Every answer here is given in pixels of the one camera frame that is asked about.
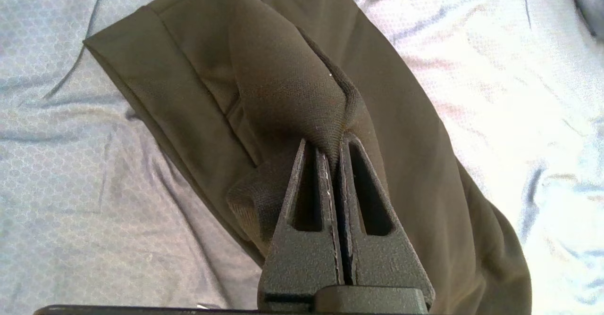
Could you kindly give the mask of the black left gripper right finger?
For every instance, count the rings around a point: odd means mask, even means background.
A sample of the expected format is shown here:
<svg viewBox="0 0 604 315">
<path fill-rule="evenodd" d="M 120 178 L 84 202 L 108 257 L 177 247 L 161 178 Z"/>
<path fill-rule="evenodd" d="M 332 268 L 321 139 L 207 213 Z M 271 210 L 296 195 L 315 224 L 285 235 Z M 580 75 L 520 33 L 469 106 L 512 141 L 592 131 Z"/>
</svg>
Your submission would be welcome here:
<svg viewBox="0 0 604 315">
<path fill-rule="evenodd" d="M 348 285 L 434 289 L 360 139 L 339 148 L 338 231 Z"/>
</svg>

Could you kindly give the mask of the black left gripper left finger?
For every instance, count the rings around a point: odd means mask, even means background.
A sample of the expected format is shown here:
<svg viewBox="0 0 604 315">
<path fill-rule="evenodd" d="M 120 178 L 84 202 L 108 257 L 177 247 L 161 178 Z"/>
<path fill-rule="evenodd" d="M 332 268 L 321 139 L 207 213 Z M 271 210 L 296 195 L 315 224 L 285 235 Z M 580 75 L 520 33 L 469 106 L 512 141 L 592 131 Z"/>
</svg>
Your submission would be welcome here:
<svg viewBox="0 0 604 315">
<path fill-rule="evenodd" d="M 312 306 L 342 284 L 334 187 L 326 155 L 301 141 L 259 282 L 259 306 Z"/>
</svg>

